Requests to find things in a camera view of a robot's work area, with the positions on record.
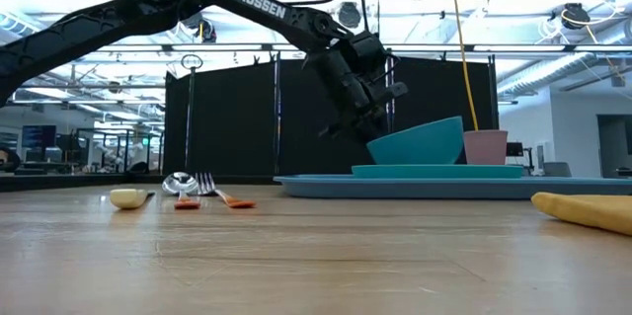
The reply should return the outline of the fork with orange handle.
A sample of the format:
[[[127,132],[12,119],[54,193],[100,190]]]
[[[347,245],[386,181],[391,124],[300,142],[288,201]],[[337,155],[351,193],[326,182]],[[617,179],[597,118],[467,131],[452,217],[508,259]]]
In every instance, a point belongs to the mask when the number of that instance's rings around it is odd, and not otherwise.
[[[253,201],[241,200],[220,190],[209,172],[195,173],[195,179],[197,181],[197,193],[200,196],[220,197],[230,208],[254,208],[256,206]]]

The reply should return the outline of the spoon with orange handle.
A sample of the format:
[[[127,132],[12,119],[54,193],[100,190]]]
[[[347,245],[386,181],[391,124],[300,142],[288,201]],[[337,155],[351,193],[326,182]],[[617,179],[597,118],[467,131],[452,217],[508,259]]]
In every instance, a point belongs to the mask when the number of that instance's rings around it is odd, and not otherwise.
[[[162,182],[162,191],[171,196],[176,196],[175,209],[199,209],[200,202],[192,199],[198,192],[198,181],[186,172],[174,172],[168,175]]]

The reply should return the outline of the white ribbed air duct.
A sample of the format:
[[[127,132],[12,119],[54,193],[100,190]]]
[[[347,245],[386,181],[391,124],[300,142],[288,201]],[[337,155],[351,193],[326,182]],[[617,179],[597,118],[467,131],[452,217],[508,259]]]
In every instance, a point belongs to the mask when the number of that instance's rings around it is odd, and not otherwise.
[[[497,84],[499,96],[519,96],[535,91],[569,75],[597,64],[599,58],[591,52],[579,52],[555,60],[539,61]]]

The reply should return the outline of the dark wall monitor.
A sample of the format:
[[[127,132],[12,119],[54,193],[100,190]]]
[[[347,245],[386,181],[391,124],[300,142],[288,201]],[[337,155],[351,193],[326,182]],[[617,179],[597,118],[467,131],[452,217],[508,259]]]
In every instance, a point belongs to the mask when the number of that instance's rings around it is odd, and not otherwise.
[[[22,127],[24,148],[48,148],[56,146],[55,125],[24,125]]]

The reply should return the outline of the horizontal metal rail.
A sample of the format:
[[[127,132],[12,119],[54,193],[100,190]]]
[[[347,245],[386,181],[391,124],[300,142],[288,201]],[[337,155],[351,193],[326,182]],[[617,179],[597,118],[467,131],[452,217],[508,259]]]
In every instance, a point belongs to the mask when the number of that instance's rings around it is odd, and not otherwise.
[[[386,44],[393,52],[456,52],[457,44]],[[632,44],[466,44],[466,52],[501,53],[557,53],[557,52],[632,52]],[[158,51],[298,51],[291,44],[113,44],[98,49],[98,52],[158,52]]]

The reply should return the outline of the pink cup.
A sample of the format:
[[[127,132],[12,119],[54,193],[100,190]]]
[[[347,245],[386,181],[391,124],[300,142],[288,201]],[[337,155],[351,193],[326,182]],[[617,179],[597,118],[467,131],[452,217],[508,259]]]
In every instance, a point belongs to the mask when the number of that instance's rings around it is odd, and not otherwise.
[[[464,133],[464,150],[470,165],[504,165],[508,133],[505,130],[472,130]]]

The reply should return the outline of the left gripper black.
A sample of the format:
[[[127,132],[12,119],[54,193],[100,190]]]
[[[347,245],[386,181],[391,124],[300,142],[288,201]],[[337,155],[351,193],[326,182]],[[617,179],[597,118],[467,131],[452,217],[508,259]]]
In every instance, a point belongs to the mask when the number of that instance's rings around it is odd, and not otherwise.
[[[330,79],[324,87],[338,119],[321,130],[319,136],[342,137],[356,145],[383,137],[387,133],[386,103],[408,93],[404,83],[386,87],[355,76],[343,80]]]

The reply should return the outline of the yellow cloth napkin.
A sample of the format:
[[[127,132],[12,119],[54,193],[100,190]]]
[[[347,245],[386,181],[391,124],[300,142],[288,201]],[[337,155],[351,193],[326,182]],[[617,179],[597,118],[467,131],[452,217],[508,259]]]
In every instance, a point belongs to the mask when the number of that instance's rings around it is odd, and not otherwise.
[[[539,211],[559,220],[632,236],[632,196],[539,192],[531,202]]]

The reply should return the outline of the metal curtain pole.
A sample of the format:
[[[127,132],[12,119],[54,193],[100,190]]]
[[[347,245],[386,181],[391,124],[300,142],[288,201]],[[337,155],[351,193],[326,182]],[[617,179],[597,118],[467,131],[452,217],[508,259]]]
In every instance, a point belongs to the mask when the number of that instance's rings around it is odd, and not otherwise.
[[[388,53],[388,57],[386,60],[386,68],[385,68],[385,77],[384,77],[384,83],[386,87],[390,87],[393,84],[393,67],[395,64],[395,58],[393,57],[392,54],[392,50],[390,48],[387,48],[387,53]],[[385,105],[385,109],[386,109],[386,124],[387,124],[387,131],[389,133],[391,133],[393,131],[393,103],[394,101],[388,101]]]
[[[280,69],[281,58],[280,52],[277,51],[274,55],[271,54],[271,60],[274,61],[274,175],[279,171],[279,152],[280,152]]]

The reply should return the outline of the black curtain pole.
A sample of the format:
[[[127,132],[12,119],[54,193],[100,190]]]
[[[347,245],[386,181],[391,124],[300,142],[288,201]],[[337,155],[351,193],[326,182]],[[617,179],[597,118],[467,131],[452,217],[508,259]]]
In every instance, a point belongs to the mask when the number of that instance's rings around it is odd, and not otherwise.
[[[498,95],[497,95],[497,76],[496,76],[496,55],[488,56],[488,76],[490,83],[490,117],[491,129],[499,128],[499,111],[498,111]]]

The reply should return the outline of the teal bowl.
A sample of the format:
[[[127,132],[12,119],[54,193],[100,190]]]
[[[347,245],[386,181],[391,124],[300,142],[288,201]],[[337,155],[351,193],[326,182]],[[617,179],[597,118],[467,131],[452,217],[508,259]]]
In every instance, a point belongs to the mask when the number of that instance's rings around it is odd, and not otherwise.
[[[366,147],[376,164],[454,164],[464,147],[462,118],[419,124],[372,140]]]

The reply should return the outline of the blue plastic tray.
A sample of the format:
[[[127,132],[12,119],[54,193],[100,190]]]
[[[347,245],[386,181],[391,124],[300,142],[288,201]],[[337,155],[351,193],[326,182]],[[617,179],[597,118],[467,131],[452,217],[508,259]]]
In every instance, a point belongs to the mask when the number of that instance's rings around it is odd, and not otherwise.
[[[292,197],[332,199],[527,200],[539,192],[632,196],[632,179],[363,179],[352,175],[294,175],[278,176],[274,181]]]

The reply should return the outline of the dark gray door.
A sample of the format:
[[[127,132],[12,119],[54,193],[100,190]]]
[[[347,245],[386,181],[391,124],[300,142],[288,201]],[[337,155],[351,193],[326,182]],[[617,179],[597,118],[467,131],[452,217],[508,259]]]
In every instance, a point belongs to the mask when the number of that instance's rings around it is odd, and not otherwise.
[[[599,160],[605,178],[632,178],[632,115],[598,115]]]

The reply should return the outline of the teal plate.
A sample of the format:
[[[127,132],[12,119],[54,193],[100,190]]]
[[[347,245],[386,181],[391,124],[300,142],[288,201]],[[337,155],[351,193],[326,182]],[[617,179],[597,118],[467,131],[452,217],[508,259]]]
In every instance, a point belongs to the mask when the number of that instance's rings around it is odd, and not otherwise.
[[[510,165],[358,165],[353,175],[364,179],[519,179],[520,166]]]

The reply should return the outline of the gray chair back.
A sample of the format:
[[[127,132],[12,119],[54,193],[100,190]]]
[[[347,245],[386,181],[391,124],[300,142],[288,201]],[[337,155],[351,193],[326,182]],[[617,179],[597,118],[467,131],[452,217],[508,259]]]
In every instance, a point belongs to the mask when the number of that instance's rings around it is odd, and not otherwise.
[[[546,177],[572,177],[570,166],[567,162],[545,162],[543,173]]]

